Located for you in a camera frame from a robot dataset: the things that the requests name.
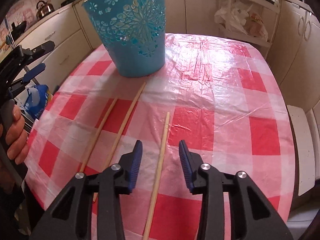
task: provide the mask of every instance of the food package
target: food package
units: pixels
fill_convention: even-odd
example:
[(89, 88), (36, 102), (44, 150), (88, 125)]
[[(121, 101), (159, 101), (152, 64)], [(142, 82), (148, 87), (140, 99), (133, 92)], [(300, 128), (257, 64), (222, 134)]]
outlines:
[(35, 120), (39, 119), (52, 95), (46, 85), (35, 85), (27, 89), (28, 98), (23, 109)]
[(259, 14), (249, 11), (249, 17), (246, 20), (243, 28), (248, 35), (268, 41), (268, 32), (263, 25), (263, 21)]

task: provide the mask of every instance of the plastic tablecloth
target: plastic tablecloth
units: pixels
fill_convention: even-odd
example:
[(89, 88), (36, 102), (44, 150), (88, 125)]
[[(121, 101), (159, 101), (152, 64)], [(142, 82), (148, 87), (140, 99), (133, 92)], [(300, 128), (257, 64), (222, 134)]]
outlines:
[[(101, 172), (129, 106), (147, 85), (124, 129), (112, 163), (131, 152), (137, 139), (143, 157), (137, 185), (121, 195), (126, 239), (141, 239), (146, 223), (166, 112), (170, 131), (150, 239), (193, 240), (201, 195), (186, 187), (178, 154), (184, 139), (204, 162), (221, 172), (246, 171), (287, 220), (295, 158), (286, 107), (260, 52), (227, 39), (166, 35), (166, 64), (144, 78), (119, 75), (103, 46), (66, 79), (29, 137), (26, 182), (44, 209), (78, 171), (84, 150), (113, 98), (119, 97), (92, 152), (87, 175)], [(225, 239), (230, 213), (225, 195)], [(92, 237), (96, 239), (97, 203)]]

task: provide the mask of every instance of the blue flower-pattern bucket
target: blue flower-pattern bucket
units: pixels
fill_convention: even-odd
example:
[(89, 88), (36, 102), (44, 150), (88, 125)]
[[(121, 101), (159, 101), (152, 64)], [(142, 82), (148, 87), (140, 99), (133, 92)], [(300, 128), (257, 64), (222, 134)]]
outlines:
[(83, 6), (120, 75), (142, 77), (164, 65), (164, 0), (88, 0)]

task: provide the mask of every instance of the kettle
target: kettle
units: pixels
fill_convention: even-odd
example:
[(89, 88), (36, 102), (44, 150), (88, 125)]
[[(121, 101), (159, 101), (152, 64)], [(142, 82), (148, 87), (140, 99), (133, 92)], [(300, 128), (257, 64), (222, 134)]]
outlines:
[(48, 3), (42, 0), (37, 3), (36, 7), (38, 9), (38, 12), (36, 14), (38, 20), (41, 20), (44, 16), (47, 16), (48, 14), (54, 12), (53, 5), (51, 3)]

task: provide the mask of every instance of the kitchen cabinet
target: kitchen cabinet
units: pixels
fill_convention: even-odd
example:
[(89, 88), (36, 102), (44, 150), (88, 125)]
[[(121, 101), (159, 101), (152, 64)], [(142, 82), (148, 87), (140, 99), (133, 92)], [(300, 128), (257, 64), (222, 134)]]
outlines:
[(37, 80), (53, 91), (90, 52), (91, 48), (82, 30), (77, 31), (43, 61), (46, 68), (36, 77)]
[(298, 52), (306, 26), (307, 11), (291, 2), (282, 1), (280, 19), (267, 62), (281, 84)]
[(165, 32), (186, 33), (185, 0), (165, 0)]
[(80, 2), (74, 5), (75, 12), (79, 18), (79, 22), (81, 24), (81, 28), (84, 31), (87, 40), (89, 41), (92, 49), (96, 49), (102, 44), (102, 41), (99, 38), (96, 30), (94, 29), (87, 12), (83, 8), (82, 4), (87, 0), (81, 0)]
[[(69, 6), (66, 10), (60, 11), (32, 30), (30, 34), (19, 42), (19, 45), (24, 49), (33, 49), (44, 42), (53, 41), (55, 47), (57, 47), (80, 29), (76, 14), (73, 8)], [(30, 69), (34, 68), (48, 56), (49, 54), (44, 55), (28, 67)]]
[(214, 22), (218, 0), (185, 0), (188, 34), (219, 35), (219, 25)]
[(320, 23), (310, 14), (297, 55), (280, 85), (285, 103), (305, 112), (320, 98)]

